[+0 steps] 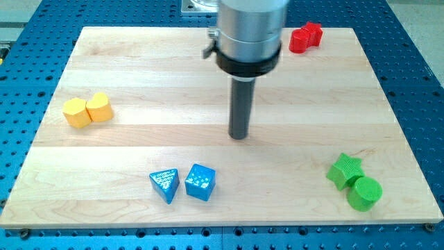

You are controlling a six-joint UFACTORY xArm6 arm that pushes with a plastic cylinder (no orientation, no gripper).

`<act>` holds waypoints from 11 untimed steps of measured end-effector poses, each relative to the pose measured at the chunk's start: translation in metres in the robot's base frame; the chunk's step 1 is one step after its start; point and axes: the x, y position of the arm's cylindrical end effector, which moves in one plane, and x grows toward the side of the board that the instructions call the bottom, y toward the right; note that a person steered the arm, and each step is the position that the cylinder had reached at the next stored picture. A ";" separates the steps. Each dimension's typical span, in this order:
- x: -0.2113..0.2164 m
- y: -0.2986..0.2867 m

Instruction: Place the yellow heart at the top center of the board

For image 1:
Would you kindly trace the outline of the black tool mounting collar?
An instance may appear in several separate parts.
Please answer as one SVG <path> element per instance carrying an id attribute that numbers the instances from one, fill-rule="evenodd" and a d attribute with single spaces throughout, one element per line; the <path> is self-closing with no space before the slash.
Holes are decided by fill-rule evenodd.
<path id="1" fill-rule="evenodd" d="M 215 48 L 216 64 L 224 72 L 242 78 L 254 78 L 265 75 L 272 71 L 279 60 L 282 44 L 279 45 L 277 51 L 268 59 L 259 62 L 240 62 L 227 57 Z"/>

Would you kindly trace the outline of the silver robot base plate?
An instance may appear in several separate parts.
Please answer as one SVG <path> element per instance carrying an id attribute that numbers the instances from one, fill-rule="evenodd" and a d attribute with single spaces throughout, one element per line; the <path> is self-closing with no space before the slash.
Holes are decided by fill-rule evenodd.
<path id="1" fill-rule="evenodd" d="M 216 13 L 218 10 L 217 0 L 182 0 L 181 13 Z"/>

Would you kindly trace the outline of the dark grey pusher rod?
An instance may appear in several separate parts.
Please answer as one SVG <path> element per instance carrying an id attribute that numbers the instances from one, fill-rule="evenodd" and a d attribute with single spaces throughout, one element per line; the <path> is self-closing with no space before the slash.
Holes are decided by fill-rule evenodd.
<path id="1" fill-rule="evenodd" d="M 232 77 L 228 133 L 235 140 L 247 137 L 255 78 Z"/>

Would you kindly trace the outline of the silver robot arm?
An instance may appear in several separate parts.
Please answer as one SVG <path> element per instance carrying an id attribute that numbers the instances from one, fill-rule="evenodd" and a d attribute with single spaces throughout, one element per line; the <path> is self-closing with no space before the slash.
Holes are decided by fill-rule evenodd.
<path id="1" fill-rule="evenodd" d="M 228 134 L 247 137 L 255 81 L 272 71 L 282 48 L 281 34 L 288 0 L 220 0 L 212 40 L 203 50 L 206 59 L 216 55 L 218 67 L 231 76 Z"/>

